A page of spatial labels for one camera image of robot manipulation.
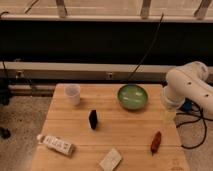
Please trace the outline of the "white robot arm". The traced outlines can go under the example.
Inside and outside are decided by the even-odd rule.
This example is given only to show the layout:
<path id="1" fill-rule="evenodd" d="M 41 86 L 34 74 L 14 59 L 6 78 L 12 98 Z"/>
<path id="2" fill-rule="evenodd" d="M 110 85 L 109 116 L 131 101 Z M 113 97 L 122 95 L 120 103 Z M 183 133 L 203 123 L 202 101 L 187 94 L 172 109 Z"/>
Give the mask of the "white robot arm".
<path id="1" fill-rule="evenodd" d="M 176 110 L 188 98 L 213 114 L 213 87 L 206 83 L 208 76 L 208 67 L 199 61 L 170 69 L 161 94 L 162 104 L 167 110 Z"/>

